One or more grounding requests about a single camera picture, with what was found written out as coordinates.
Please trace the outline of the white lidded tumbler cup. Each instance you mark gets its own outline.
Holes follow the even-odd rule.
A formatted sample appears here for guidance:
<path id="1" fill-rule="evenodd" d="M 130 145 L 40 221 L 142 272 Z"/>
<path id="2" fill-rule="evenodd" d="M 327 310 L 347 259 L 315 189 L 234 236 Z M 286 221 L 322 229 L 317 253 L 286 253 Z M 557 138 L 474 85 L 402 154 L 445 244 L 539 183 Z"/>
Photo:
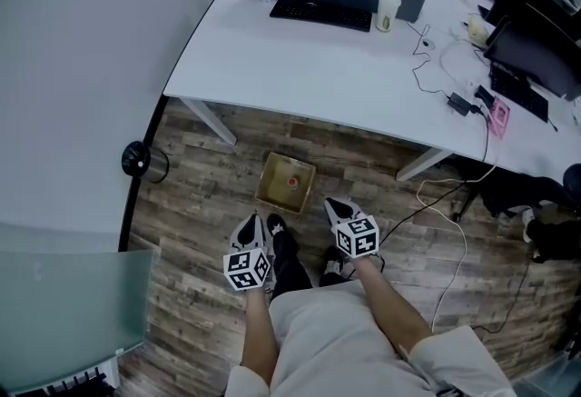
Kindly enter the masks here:
<path id="1" fill-rule="evenodd" d="M 388 32 L 396 19 L 402 0 L 378 0 L 376 28 Z"/>

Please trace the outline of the person's left forearm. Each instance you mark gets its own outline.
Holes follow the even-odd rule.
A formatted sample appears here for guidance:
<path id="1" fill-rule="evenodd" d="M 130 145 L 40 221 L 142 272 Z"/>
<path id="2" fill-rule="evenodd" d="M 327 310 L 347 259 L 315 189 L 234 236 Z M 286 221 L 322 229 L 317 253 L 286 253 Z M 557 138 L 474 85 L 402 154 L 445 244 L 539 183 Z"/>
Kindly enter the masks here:
<path id="1" fill-rule="evenodd" d="M 267 385 L 271 385 L 279 348 L 267 296 L 262 287 L 246 291 L 245 321 L 241 366 L 255 372 Z"/>

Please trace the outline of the brown cardboard box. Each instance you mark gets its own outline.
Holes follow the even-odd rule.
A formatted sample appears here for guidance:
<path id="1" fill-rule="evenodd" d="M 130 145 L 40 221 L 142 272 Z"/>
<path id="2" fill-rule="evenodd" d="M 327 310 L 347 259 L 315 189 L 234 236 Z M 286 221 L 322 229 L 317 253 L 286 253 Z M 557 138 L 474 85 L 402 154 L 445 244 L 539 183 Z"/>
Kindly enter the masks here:
<path id="1" fill-rule="evenodd" d="M 301 214 L 308 201 L 316 175 L 316 167 L 283 154 L 270 152 L 259 179 L 255 198 L 282 211 Z M 287 182 L 291 177 L 299 180 L 292 191 Z"/>

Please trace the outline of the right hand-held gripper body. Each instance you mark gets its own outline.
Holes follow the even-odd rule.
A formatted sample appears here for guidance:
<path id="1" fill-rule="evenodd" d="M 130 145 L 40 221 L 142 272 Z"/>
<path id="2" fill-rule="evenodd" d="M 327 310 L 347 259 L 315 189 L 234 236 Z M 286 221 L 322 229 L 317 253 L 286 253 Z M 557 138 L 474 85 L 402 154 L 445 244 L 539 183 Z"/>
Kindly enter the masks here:
<path id="1" fill-rule="evenodd" d="M 371 215 L 335 225 L 336 246 L 349 258 L 376 253 L 379 249 L 379 227 Z"/>

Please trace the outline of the steel trash can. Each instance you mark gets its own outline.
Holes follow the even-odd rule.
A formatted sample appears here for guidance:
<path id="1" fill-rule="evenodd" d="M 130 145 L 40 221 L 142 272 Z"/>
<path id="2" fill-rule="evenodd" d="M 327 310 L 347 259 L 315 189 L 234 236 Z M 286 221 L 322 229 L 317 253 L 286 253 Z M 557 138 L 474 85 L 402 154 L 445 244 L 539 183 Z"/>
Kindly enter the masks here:
<path id="1" fill-rule="evenodd" d="M 134 141 L 123 150 L 123 172 L 133 178 L 157 184 L 165 179 L 169 168 L 167 154 L 156 147 Z"/>

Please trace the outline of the person's light grey shirt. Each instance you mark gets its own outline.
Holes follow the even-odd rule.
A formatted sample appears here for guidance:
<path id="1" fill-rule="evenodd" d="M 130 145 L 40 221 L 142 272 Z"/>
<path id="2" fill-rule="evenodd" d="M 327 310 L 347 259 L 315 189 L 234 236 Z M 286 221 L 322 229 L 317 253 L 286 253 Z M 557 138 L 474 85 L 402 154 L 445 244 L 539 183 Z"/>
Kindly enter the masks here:
<path id="1" fill-rule="evenodd" d="M 468 326 L 394 348 L 358 282 L 285 293 L 270 314 L 280 347 L 271 382 L 239 365 L 225 397 L 517 397 Z"/>

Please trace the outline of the person's black left shoe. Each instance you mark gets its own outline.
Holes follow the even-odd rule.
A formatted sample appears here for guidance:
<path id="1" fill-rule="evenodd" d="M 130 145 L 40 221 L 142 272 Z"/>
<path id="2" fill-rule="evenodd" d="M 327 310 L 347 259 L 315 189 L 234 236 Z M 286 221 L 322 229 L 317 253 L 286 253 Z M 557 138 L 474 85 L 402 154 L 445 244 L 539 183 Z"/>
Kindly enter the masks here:
<path id="1" fill-rule="evenodd" d="M 276 213 L 271 213 L 267 217 L 267 229 L 272 238 L 274 238 L 279 233 L 288 232 L 285 221 L 280 215 Z"/>

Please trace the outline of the black power adapter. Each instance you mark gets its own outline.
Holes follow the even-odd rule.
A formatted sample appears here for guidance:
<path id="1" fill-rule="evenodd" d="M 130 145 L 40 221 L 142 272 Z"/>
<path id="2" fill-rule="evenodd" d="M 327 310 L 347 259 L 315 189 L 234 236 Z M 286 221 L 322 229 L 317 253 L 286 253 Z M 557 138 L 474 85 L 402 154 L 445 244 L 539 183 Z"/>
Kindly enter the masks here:
<path id="1" fill-rule="evenodd" d="M 472 108 L 472 103 L 456 93 L 452 93 L 448 97 L 447 105 L 462 116 L 467 116 Z"/>

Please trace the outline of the black office chair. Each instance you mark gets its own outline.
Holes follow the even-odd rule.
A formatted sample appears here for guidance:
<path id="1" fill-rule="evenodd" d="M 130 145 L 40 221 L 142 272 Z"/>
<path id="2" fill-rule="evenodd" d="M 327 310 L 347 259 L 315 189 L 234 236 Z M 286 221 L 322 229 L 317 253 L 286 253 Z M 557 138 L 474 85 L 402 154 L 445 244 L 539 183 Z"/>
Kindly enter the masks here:
<path id="1" fill-rule="evenodd" d="M 477 196 L 493 218 L 502 213 L 514 217 L 518 207 L 540 208 L 544 201 L 581 212 L 581 164 L 569 166 L 562 177 L 562 183 L 548 177 L 532 177 L 496 168 L 479 183 L 468 186 L 468 197 L 461 210 L 452 215 L 452 221 L 459 223 Z"/>

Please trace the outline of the frosted glass panel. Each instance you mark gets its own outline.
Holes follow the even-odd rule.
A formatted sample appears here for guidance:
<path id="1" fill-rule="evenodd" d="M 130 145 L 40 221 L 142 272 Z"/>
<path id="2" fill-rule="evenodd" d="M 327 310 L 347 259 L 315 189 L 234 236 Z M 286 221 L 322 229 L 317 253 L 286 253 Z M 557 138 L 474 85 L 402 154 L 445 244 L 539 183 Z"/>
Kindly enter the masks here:
<path id="1" fill-rule="evenodd" d="M 0 385 L 26 392 L 140 346 L 153 259 L 0 252 Z"/>

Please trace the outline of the black keyboard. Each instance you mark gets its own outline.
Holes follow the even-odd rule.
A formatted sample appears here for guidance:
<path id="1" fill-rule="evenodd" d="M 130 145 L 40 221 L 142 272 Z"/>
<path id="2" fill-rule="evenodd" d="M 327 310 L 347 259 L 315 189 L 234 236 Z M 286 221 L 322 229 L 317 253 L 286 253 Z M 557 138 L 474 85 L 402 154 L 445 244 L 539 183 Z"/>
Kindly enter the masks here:
<path id="1" fill-rule="evenodd" d="M 541 121 L 548 122 L 548 100 L 534 91 L 526 79 L 511 74 L 498 64 L 489 70 L 490 87 L 500 95 L 530 112 Z"/>
<path id="2" fill-rule="evenodd" d="M 270 12 L 271 18 L 331 25 L 368 33 L 372 14 L 342 5 L 309 1 L 278 0 Z"/>

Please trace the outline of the person's right forearm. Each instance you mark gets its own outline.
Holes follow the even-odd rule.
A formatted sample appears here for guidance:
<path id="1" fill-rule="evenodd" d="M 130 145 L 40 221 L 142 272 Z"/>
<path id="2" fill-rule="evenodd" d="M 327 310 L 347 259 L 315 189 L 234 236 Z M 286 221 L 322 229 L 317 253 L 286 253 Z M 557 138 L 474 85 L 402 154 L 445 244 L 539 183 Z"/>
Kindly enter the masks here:
<path id="1" fill-rule="evenodd" d="M 413 348 L 430 337 L 432 331 L 420 313 L 391 286 L 369 257 L 356 258 L 353 265 L 378 327 L 407 360 Z"/>

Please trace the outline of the beige tissue pack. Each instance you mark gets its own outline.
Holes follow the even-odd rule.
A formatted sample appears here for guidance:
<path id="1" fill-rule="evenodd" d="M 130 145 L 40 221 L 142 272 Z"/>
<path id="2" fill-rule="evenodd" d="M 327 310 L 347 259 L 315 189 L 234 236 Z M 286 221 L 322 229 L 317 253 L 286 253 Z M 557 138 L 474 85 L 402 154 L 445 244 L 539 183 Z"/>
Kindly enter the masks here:
<path id="1" fill-rule="evenodd" d="M 476 15 L 468 16 L 468 40 L 478 47 L 486 47 L 490 32 L 485 26 L 485 21 Z"/>

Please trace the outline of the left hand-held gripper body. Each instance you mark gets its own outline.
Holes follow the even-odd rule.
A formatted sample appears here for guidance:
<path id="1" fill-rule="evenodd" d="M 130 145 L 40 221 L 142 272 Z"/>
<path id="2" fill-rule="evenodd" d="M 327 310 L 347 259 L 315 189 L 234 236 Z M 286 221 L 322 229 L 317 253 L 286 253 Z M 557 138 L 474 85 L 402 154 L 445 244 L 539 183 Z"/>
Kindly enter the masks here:
<path id="1" fill-rule="evenodd" d="M 237 292 L 263 287 L 270 272 L 268 247 L 264 243 L 256 246 L 232 243 L 223 256 L 223 274 Z"/>

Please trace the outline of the person's black trousers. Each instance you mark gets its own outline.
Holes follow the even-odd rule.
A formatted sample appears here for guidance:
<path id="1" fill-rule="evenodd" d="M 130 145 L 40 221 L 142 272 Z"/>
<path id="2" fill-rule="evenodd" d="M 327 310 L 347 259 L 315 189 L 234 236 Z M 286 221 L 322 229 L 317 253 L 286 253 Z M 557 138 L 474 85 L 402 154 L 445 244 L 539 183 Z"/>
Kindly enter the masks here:
<path id="1" fill-rule="evenodd" d="M 299 246 L 292 234 L 279 231 L 273 236 L 273 272 L 276 277 L 272 299 L 285 293 L 312 287 L 310 277 L 298 257 Z"/>

